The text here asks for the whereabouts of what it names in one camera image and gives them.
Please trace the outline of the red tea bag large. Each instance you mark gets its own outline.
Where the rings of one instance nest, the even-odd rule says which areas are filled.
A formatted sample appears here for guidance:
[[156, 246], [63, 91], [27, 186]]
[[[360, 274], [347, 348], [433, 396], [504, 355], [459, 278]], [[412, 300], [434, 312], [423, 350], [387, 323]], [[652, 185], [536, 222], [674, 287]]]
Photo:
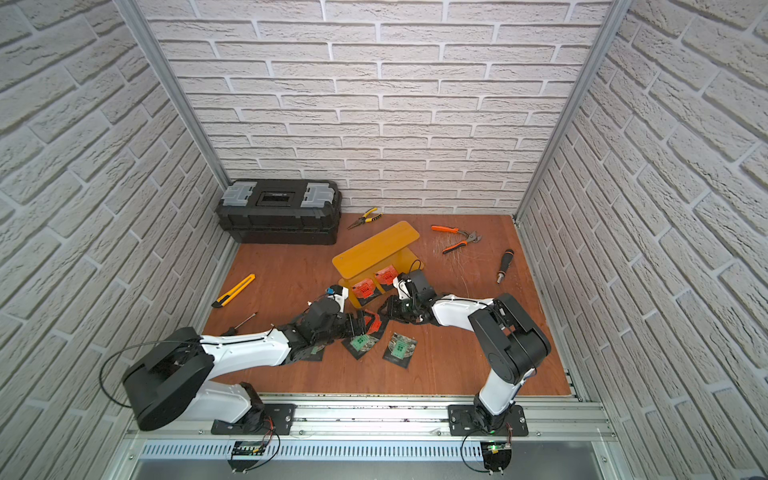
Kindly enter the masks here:
[[365, 306], [380, 295], [376, 283], [371, 278], [364, 278], [352, 286], [352, 293], [360, 306]]

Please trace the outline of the red tea bag small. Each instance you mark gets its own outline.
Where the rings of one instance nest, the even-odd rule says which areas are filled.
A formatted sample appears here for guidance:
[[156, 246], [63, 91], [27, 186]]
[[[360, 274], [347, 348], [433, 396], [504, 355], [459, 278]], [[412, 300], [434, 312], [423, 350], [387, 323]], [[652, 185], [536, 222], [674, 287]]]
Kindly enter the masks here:
[[375, 273], [375, 278], [378, 284], [385, 290], [391, 290], [394, 287], [394, 281], [397, 279], [399, 272], [393, 265], [388, 265], [387, 267], [377, 271]]

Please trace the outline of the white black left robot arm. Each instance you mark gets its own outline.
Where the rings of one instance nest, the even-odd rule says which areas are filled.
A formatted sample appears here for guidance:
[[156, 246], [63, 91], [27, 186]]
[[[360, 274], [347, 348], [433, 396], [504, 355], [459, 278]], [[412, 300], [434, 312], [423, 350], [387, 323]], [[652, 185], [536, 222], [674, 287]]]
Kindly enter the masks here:
[[222, 375], [295, 363], [337, 340], [368, 333], [374, 313], [343, 311], [345, 297], [324, 296], [291, 322], [247, 335], [199, 335], [184, 327], [158, 342], [129, 367], [122, 384], [142, 431], [181, 421], [211, 421], [218, 433], [263, 426], [264, 403], [246, 382], [223, 384]]

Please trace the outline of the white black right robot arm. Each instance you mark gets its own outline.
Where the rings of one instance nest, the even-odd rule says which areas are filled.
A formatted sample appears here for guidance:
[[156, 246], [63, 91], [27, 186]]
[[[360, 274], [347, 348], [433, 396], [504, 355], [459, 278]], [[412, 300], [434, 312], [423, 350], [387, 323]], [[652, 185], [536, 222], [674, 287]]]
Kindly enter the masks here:
[[397, 295], [387, 300], [382, 312], [389, 319], [455, 327], [475, 335], [490, 365], [476, 396], [476, 409], [487, 417], [506, 413], [552, 351], [541, 328], [508, 293], [488, 299], [439, 295], [421, 270], [398, 275], [393, 286]]

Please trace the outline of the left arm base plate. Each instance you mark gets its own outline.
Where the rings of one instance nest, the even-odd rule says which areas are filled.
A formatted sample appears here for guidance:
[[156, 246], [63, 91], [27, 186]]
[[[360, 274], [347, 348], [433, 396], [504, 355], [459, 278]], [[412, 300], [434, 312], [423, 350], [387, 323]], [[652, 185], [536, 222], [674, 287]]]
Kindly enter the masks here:
[[252, 407], [235, 423], [215, 420], [213, 435], [263, 435], [273, 430], [283, 436], [290, 433], [297, 406], [291, 403], [265, 404]]

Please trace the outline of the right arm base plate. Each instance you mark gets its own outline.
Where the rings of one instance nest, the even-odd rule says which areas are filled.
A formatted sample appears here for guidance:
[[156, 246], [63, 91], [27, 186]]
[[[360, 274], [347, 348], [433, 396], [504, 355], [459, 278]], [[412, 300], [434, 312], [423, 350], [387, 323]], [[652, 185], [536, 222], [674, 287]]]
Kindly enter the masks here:
[[499, 437], [527, 437], [529, 429], [523, 408], [510, 405], [503, 413], [491, 415], [481, 405], [449, 405], [450, 435], [490, 435]]

